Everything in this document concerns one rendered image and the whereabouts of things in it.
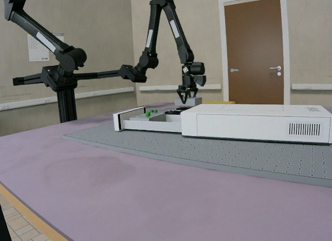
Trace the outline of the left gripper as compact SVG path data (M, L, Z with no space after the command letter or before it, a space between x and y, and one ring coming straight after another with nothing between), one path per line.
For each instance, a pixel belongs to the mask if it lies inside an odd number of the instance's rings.
M194 95L196 95L197 92L198 92L197 85L185 85L185 77L184 76L192 76L192 75L182 75L182 84L183 85L178 85L178 89L176 90L183 104L186 103L188 95L189 95L189 97L191 97L191 94L190 94L191 91L195 92ZM189 88L189 89L185 90L186 88ZM184 100L183 100L183 97L182 97L181 93L185 93L185 99Z

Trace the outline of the white cooling block with round holes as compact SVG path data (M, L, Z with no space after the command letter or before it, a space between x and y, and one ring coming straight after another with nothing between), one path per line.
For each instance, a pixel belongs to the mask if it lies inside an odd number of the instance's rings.
M149 118L146 118L146 114L137 115L134 117L130 117L130 121L152 121L152 122L166 122L165 113L152 113Z

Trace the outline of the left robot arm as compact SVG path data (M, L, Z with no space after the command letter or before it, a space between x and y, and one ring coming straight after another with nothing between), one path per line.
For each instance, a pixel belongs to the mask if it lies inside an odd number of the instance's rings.
M139 63L133 70L128 69L128 73L133 79L147 80L145 76L147 69L155 69L159 60L156 53L156 43L160 22L160 15L162 9L164 10L168 19L170 28L172 30L178 55L182 65L182 75L196 75L184 76L185 85L204 86L206 83L205 67L203 62L194 62L194 54L186 40L182 26L175 11L176 7L174 0L151 0L150 4L150 19L147 33L146 46L142 55L140 56ZM150 56L151 54L151 56ZM193 61L193 62L192 62ZM191 69L191 70L190 70Z

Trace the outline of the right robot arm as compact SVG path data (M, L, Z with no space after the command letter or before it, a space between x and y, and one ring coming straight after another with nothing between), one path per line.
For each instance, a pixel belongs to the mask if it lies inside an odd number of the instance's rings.
M23 28L46 48L48 48L60 62L55 73L48 74L48 79L55 88L76 85L78 80L73 76L74 70L83 67L87 55L81 48L75 48L72 45L59 40L37 21L31 18L24 10L26 0L3 0L5 19L12 21Z

